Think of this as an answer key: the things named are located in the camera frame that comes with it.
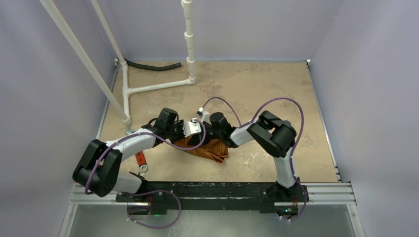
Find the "beige tabletop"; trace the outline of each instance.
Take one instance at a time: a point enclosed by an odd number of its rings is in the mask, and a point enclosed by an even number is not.
[[[164,62],[143,62],[162,66]],[[196,118],[195,112],[212,96],[226,99],[236,110],[242,123],[252,118],[265,101],[273,97],[291,97],[304,111],[304,131],[295,154],[296,172],[302,182],[337,182],[335,168],[317,107],[311,78],[304,63],[197,62],[194,85],[136,93],[130,96],[131,129],[139,129],[159,115],[164,107],[179,113],[180,119]],[[129,68],[131,88],[166,83],[188,78],[186,63],[178,69],[152,72]],[[114,92],[121,106],[122,71]],[[289,120],[299,131],[298,108],[289,101],[276,101],[265,107],[283,120]],[[220,100],[206,106],[210,113],[223,112],[232,125],[237,121]],[[107,112],[100,140],[108,141],[125,135],[125,125],[112,106]],[[144,151],[149,170],[142,175],[156,181],[240,181],[271,182],[276,180],[273,158],[255,142],[229,149],[224,163],[195,157],[167,144]],[[135,157],[121,165],[120,172],[139,172]]]

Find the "red tool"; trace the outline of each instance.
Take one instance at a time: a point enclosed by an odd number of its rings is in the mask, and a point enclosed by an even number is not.
[[[148,166],[147,161],[145,160],[145,156],[143,152],[138,152],[135,154],[135,158],[137,159],[138,166],[140,167],[141,172],[147,172]]]

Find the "black foam tube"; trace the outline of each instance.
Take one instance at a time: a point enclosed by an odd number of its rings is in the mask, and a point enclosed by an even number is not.
[[[168,71],[168,70],[172,70],[172,69],[179,68],[182,66],[181,63],[175,63],[175,64],[171,64],[167,66],[155,67],[155,66],[134,63],[127,59],[125,59],[125,61],[128,64],[128,66],[139,68],[139,69],[144,69],[144,70],[149,70],[149,71],[156,71],[156,72]]]

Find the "white wall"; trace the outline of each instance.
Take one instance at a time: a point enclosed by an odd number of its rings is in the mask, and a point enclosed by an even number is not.
[[[199,60],[304,60],[313,56],[343,0],[194,0]],[[185,60],[180,0],[100,0],[130,60]]]
[[[56,1],[109,83],[113,55],[84,0]],[[37,0],[0,1],[0,235],[57,236],[105,96]]]
[[[345,0],[310,71],[367,236],[418,236],[419,1]]]

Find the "brown cloth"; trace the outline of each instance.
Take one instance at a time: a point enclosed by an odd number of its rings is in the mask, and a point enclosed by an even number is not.
[[[188,146],[188,142],[191,137],[192,136],[186,137],[180,141],[175,142],[174,144],[185,148],[193,147]],[[223,163],[224,159],[228,157],[228,147],[226,147],[220,139],[211,140],[205,145],[186,152],[198,157],[212,159],[218,163]]]

